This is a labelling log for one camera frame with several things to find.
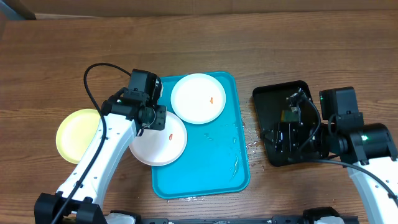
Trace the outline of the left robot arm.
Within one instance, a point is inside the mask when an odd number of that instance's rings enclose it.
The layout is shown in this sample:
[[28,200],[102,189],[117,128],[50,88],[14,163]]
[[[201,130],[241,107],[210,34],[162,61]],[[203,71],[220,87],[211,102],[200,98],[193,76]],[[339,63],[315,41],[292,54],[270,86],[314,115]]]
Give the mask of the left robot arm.
[[40,194],[34,206],[36,223],[138,223],[140,216],[102,212],[109,183],[128,145],[145,129],[165,128],[161,88],[122,88],[103,102],[100,122],[90,145],[55,194]]

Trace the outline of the yellow-green plate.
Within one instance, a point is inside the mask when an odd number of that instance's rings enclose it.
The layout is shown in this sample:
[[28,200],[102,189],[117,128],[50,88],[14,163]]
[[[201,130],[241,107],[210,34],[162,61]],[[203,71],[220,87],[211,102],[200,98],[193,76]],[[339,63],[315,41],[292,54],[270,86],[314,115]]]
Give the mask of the yellow-green plate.
[[68,115],[58,127],[56,147],[68,162],[78,164],[96,134],[100,116],[94,109],[82,109]]

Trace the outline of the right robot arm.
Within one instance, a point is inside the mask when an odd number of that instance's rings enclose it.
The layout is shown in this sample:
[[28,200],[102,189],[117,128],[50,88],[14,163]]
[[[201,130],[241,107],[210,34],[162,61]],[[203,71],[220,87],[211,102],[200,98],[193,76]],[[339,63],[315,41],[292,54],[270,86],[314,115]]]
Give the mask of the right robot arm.
[[397,147],[385,125],[365,124],[352,86],[321,91],[320,109],[308,88],[294,83],[256,88],[252,96],[273,166],[342,166],[369,222],[397,223]]

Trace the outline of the white plate with red stain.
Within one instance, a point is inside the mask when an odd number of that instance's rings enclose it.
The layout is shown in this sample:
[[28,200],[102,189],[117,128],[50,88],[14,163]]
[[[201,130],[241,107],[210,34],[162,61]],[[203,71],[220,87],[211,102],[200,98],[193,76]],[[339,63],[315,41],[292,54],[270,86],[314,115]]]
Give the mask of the white plate with red stain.
[[165,128],[161,131],[146,129],[129,145],[133,156],[149,166],[165,166],[176,161],[187,145],[187,130],[182,120],[167,112]]

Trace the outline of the yellow-green sponge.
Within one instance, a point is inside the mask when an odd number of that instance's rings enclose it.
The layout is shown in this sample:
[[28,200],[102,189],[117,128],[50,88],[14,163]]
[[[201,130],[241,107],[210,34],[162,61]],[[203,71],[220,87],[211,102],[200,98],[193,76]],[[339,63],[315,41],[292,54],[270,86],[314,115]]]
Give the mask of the yellow-green sponge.
[[280,121],[281,122],[296,122],[298,120],[297,114],[292,110],[282,110]]

